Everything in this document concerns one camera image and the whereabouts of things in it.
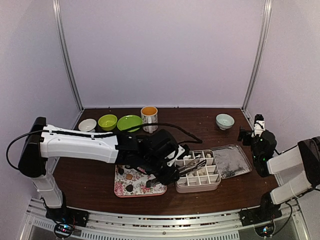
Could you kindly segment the metal serving tongs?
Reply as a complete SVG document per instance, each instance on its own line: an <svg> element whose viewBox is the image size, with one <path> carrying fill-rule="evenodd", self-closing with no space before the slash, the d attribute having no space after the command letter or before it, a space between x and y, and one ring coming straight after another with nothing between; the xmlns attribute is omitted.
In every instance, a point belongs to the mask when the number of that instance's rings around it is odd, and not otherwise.
<svg viewBox="0 0 320 240"><path fill-rule="evenodd" d="M179 179L180 177L186 176L188 173L191 173L195 170L201 169L206 166L207 161L205 159L196 158L190 163L185 164L180 167L176 167L179 170ZM156 178L148 180L146 182L146 187L151 188L156 186Z"/></svg>

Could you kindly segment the floral pink tray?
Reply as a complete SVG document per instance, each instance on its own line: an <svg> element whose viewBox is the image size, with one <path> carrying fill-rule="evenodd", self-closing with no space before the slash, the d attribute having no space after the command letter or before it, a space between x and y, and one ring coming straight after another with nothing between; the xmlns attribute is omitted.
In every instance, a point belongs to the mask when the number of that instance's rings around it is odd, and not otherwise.
<svg viewBox="0 0 320 240"><path fill-rule="evenodd" d="M124 165L115 167L114 194L119 198L160 196L167 191L167 186L157 184L147 187L147 181L153 180L153 174L147 175L143 171L128 169Z"/></svg>

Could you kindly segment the pink rabbit tin lid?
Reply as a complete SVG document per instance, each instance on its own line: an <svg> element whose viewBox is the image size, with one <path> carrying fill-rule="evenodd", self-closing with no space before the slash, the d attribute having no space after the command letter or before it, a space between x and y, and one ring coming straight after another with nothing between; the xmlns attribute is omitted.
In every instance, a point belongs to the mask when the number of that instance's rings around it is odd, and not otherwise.
<svg viewBox="0 0 320 240"><path fill-rule="evenodd" d="M221 179L229 179L248 174L253 167L238 144L230 144L212 149Z"/></svg>

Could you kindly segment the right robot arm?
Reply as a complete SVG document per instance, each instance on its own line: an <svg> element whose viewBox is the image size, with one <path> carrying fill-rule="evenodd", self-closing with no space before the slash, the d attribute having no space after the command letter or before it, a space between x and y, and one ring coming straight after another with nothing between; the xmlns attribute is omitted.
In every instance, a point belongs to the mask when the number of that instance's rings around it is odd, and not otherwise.
<svg viewBox="0 0 320 240"><path fill-rule="evenodd" d="M239 129L237 140L249 146L253 165L261 177L269 177L299 165L302 171L285 183L262 195L260 206L241 211L244 221L268 221L280 217L281 204L294 197L304 195L317 188L320 184L320 138L318 136L301 140L296 146L274 156L277 141L275 135L258 125L255 130Z"/></svg>

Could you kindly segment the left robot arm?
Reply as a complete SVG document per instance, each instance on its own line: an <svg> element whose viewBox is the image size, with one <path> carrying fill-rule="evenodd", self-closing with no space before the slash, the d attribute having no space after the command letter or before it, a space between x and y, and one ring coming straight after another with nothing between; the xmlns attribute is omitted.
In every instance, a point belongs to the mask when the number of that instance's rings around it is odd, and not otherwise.
<svg viewBox="0 0 320 240"><path fill-rule="evenodd" d="M46 170L46 161L53 157L97 160L107 164L127 166L154 175L162 185L178 180L174 162L186 151L165 129L149 136L130 132L96 133L63 129L46 123L38 117L26 141L18 163L18 170L32 179L47 208L61 222L72 218L66 207L66 198L52 174Z"/></svg>

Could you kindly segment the pink divided tin box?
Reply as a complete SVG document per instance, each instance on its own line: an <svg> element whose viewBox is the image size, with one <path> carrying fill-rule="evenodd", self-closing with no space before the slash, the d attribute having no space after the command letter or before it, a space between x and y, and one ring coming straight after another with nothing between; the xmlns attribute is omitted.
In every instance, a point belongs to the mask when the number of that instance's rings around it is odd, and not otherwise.
<svg viewBox="0 0 320 240"><path fill-rule="evenodd" d="M178 193L214 191L218 188L221 177L212 150L190 151L188 155L177 159L174 164L176 167L182 167L195 159L205 159L206 165L180 177L175 183Z"/></svg>

